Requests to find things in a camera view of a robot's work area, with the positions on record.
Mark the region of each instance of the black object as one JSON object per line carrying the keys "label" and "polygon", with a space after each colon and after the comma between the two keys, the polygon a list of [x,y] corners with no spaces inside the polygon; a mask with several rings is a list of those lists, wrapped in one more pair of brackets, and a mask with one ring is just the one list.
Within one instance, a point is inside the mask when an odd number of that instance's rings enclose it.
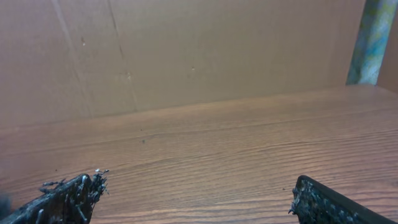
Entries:
{"label": "black object", "polygon": [[64,183],[46,182],[44,187],[57,185],[54,189],[40,188],[44,195],[25,204],[9,215],[0,224],[22,223],[89,223],[95,203],[106,190],[106,177],[109,170],[96,170],[93,180],[81,174]]}
{"label": "black object", "polygon": [[298,177],[293,195],[289,213],[301,224],[396,224],[305,175]]}

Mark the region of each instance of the wooden tabletop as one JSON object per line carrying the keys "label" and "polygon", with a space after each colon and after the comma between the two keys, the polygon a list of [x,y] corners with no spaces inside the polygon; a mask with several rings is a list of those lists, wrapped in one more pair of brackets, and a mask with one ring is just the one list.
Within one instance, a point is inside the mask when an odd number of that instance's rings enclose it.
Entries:
{"label": "wooden tabletop", "polygon": [[92,223],[297,223],[308,175],[398,222],[398,96],[375,86],[0,130],[13,207],[110,169]]}

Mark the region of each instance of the brown cardboard panel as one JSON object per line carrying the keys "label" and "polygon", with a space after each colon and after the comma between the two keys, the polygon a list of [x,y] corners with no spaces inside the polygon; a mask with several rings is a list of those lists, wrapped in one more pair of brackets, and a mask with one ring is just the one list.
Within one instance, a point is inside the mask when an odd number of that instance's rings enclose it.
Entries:
{"label": "brown cardboard panel", "polygon": [[138,110],[344,85],[363,4],[111,1]]}
{"label": "brown cardboard panel", "polygon": [[134,111],[131,76],[107,1],[59,1],[93,116]]}
{"label": "brown cardboard panel", "polygon": [[377,85],[398,93],[398,16],[392,23]]}
{"label": "brown cardboard panel", "polygon": [[0,1],[0,127],[89,117],[51,1]]}

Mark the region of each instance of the patterned cloth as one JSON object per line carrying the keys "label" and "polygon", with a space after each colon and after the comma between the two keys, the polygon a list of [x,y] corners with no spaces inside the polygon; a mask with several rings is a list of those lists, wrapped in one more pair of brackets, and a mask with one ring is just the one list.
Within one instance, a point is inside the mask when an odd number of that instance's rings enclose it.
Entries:
{"label": "patterned cloth", "polygon": [[398,0],[367,0],[347,84],[376,84]]}

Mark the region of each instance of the vertical seam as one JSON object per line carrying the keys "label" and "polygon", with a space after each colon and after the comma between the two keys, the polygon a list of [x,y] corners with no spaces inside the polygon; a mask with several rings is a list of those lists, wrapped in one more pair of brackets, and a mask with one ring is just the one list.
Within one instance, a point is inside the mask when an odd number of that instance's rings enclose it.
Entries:
{"label": "vertical seam", "polygon": [[51,2],[52,2],[52,5],[53,5],[53,7],[55,9],[55,13],[57,14],[58,20],[60,22],[61,29],[62,29],[62,32],[63,32],[63,36],[64,36],[64,38],[65,38],[65,40],[67,42],[67,45],[68,45],[68,54],[69,54],[69,57],[72,59],[72,62],[73,62],[73,66],[72,66],[73,71],[74,71],[73,73],[75,74],[75,78],[78,81],[78,84],[79,84],[79,87],[80,87],[80,92],[81,92],[81,94],[83,96],[83,99],[85,101],[85,105],[86,105],[88,114],[89,114],[90,118],[93,118],[93,113],[91,111],[91,108],[88,105],[87,92],[85,91],[85,89],[83,88],[83,85],[81,84],[81,72],[78,69],[78,60],[77,60],[77,57],[76,57],[75,48],[73,47],[72,39],[70,38],[69,30],[68,30],[67,24],[66,24],[66,22],[64,20],[64,16],[62,14],[61,7],[59,5],[58,0],[51,0]]}
{"label": "vertical seam", "polygon": [[107,2],[108,2],[109,11],[110,11],[111,17],[112,17],[113,27],[115,29],[116,36],[118,38],[119,51],[120,51],[120,55],[122,57],[124,68],[127,70],[127,74],[131,77],[132,103],[133,103],[133,106],[134,106],[133,112],[136,112],[136,111],[139,111],[139,110],[138,110],[137,96],[136,96],[136,92],[135,92],[135,88],[134,88],[134,74],[132,72],[129,72],[129,66],[127,65],[127,60],[126,60],[126,57],[124,56],[122,45],[120,43],[119,29],[118,29],[118,26],[116,24],[116,20],[114,18],[111,1],[107,0]]}

